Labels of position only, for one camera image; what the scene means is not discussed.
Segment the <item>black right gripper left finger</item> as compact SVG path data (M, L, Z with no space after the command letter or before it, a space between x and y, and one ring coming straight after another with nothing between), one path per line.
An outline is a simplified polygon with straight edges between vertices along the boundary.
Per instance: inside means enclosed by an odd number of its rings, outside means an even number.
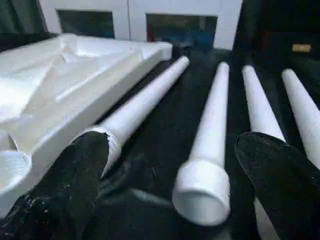
M2 240L80 240L98 198L110 151L107 133L72 141L42 180L17 199L0 225Z

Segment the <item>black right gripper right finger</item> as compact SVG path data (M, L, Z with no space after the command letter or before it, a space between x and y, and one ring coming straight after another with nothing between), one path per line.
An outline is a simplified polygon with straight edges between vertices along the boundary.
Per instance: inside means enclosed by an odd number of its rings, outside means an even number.
M318 240L319 169L297 148L262 132L242 133L234 150L279 238Z

